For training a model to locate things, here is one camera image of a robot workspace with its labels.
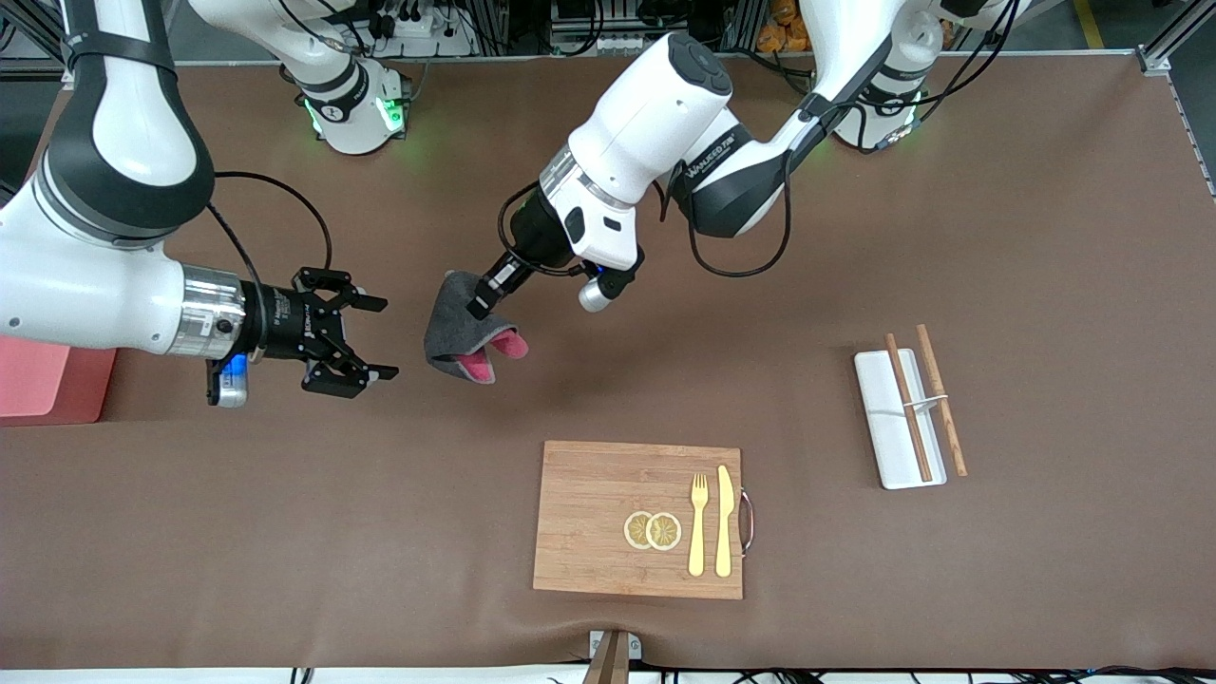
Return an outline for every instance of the brown mat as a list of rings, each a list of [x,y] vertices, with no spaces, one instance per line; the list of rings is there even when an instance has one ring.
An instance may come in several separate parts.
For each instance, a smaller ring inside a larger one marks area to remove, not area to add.
[[[1001,58],[889,153],[816,151],[771,274],[699,271],[652,197],[608,310],[535,279],[501,307],[533,353],[499,385],[426,368],[445,269],[492,263],[500,202],[623,67],[438,65],[410,140],[365,158],[313,141],[271,68],[184,69],[216,167],[316,202],[336,265],[390,301],[350,340],[404,370],[343,402],[268,363],[232,413],[201,361],[124,353],[107,422],[5,431],[0,666],[562,661],[623,627],[668,666],[1216,667],[1216,207],[1165,79]],[[731,71],[767,136],[794,96]],[[265,279],[319,262],[286,194],[215,201]],[[756,264],[778,229],[704,252]],[[209,220],[170,252],[240,270]],[[884,492],[850,355],[917,323],[972,477]],[[530,589],[545,439],[741,447],[745,600]]]

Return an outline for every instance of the pink box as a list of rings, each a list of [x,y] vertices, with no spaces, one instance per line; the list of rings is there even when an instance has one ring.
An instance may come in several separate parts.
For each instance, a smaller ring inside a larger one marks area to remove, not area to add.
[[[96,422],[117,354],[0,336],[0,427]]]

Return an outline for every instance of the cutting board handle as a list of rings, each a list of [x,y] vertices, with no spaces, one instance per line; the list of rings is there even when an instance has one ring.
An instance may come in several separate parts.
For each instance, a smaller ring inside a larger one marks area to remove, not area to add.
[[[748,557],[748,550],[751,549],[751,542],[756,538],[756,509],[751,503],[751,497],[748,497],[748,490],[739,486],[739,501],[748,508],[748,540],[743,542],[743,553],[741,557]],[[739,515],[739,537],[743,537],[743,515]]]

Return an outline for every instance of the gray cloth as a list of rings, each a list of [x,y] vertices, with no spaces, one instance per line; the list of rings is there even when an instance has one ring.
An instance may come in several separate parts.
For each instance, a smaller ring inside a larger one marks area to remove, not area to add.
[[[492,385],[495,381],[492,365],[489,366],[489,380],[479,381],[469,375],[456,357],[474,354],[500,332],[519,329],[497,314],[491,313],[485,320],[477,320],[465,309],[473,298],[473,288],[479,279],[480,276],[468,271],[447,271],[444,284],[439,287],[439,296],[435,297],[435,307],[430,310],[430,323],[427,324],[422,348],[432,368],[469,382]]]

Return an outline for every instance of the wooden cutting board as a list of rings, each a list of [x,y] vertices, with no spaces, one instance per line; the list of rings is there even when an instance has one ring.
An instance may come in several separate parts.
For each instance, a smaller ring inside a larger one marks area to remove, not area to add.
[[[730,516],[731,574],[717,577],[717,466],[725,465],[734,488]],[[692,478],[709,481],[704,511],[705,572],[688,573],[692,548]],[[536,523],[534,589],[680,596],[743,598],[743,546],[739,540],[739,450],[710,447],[545,442],[540,516]],[[625,539],[634,511],[672,514],[682,528],[669,551],[635,549]]]

